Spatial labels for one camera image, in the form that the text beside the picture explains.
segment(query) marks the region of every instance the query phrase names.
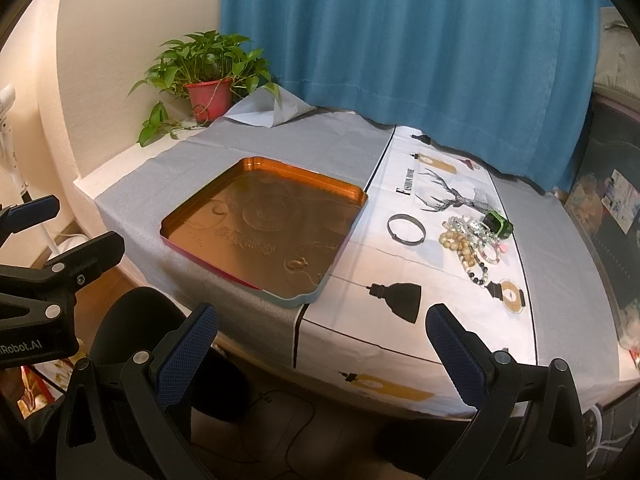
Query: human hand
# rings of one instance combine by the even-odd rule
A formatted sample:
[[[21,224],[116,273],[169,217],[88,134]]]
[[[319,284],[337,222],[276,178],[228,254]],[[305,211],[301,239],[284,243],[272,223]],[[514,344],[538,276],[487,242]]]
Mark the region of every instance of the human hand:
[[[0,370],[0,394],[8,402],[18,402],[24,394],[20,367]]]

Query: red flower pot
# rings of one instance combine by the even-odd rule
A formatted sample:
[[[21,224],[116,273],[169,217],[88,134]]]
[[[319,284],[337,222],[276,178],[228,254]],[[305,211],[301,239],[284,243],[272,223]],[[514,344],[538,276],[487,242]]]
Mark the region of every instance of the red flower pot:
[[[199,123],[213,121],[231,108],[232,81],[228,78],[184,86],[189,92],[193,115]]]

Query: orange tray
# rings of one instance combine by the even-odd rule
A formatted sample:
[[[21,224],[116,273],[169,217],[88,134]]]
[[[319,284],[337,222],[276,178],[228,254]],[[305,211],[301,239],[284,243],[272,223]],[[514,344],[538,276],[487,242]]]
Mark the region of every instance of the orange tray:
[[[197,264],[293,308],[320,294],[366,203],[357,186],[253,156],[169,214],[160,234]]]

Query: pile of jewelry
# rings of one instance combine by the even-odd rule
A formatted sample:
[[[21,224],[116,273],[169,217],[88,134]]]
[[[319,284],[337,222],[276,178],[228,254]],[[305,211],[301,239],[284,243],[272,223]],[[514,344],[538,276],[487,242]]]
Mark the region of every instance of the pile of jewelry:
[[[440,244],[458,254],[460,263],[472,282],[480,286],[488,283],[489,270],[484,261],[497,265],[500,262],[500,254],[506,252],[506,247],[500,243],[498,237],[482,222],[469,216],[452,216],[443,222],[442,226],[446,231],[438,238]],[[486,254],[487,247],[494,250],[495,258]],[[472,270],[476,264],[481,269],[479,276]]]

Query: pothos plant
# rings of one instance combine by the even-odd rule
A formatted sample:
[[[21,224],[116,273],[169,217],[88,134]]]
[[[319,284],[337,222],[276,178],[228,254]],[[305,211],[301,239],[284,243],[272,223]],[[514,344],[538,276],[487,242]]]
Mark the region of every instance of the pothos plant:
[[[194,32],[185,37],[191,41],[169,40],[161,45],[166,47],[165,51],[156,57],[157,63],[149,67],[144,79],[136,82],[129,94],[140,85],[149,84],[161,92],[188,97],[186,84],[229,79],[233,102],[261,85],[277,95],[278,86],[271,81],[269,62],[260,57],[262,49],[246,52],[240,47],[250,38],[220,34],[216,30]],[[145,146],[153,138],[167,133],[175,139],[175,130],[180,128],[183,128],[182,123],[171,120],[164,103],[159,101],[142,124],[138,142]]]

